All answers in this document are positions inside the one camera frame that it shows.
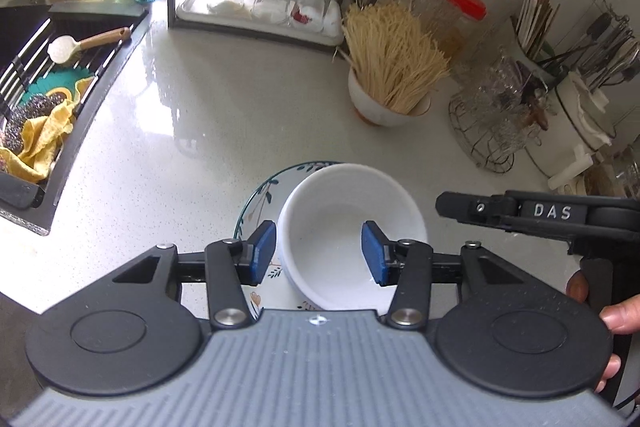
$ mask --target finger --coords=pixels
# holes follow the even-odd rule
[[[628,335],[640,331],[640,295],[613,306],[606,306],[600,318],[612,333]]]
[[[620,370],[620,357],[617,355],[611,355],[609,362],[607,363],[607,367],[602,374],[603,380],[609,380],[609,378],[615,377],[616,373]]]
[[[589,294],[589,283],[580,270],[566,284],[566,294],[578,302],[585,302]]]

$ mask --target kitchen counter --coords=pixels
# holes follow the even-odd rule
[[[545,190],[526,156],[504,175],[481,171],[454,139],[447,79],[428,114],[375,128],[354,113],[348,65],[284,44],[168,30],[166,6],[100,107],[66,182],[52,229],[40,237],[0,219],[0,292],[42,312],[157,243],[198,251],[232,236],[254,189],[274,172],[312,160],[371,165],[413,195],[436,251],[465,239],[558,289],[577,268],[566,245],[441,219],[442,191]],[[183,302],[207,316],[201,285]]]

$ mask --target white cup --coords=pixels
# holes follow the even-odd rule
[[[369,219],[391,240],[427,241],[409,193],[371,167],[325,167],[289,195],[278,218],[276,249],[287,277],[311,304],[386,314],[396,287],[380,287],[367,267],[360,233]]]

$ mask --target tray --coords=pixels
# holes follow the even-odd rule
[[[295,0],[290,2],[289,10],[293,8],[294,2]],[[260,33],[290,37],[300,41],[314,42],[325,46],[338,46],[344,39],[342,27],[340,26],[342,15],[340,7],[335,0],[331,0],[324,17],[324,27],[318,33],[294,28],[288,22],[275,25],[254,20],[251,16],[251,6],[253,5],[254,0],[244,0],[244,9],[240,10],[237,15],[222,16],[209,11],[207,0],[183,0],[178,4],[175,12],[178,18],[187,21],[232,26]]]

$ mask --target plate with floral pattern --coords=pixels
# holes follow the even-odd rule
[[[340,162],[299,163],[268,178],[255,190],[246,202],[242,212],[240,212],[234,237],[236,239],[247,239],[265,219],[270,219],[277,223],[280,211],[293,189],[314,172],[337,163]],[[286,275],[282,272],[282,264],[278,259],[277,253],[273,255],[262,283],[256,287],[242,286],[242,291],[254,317],[257,317],[263,308],[277,310],[316,309],[305,300],[305,296],[302,293],[290,284]]]

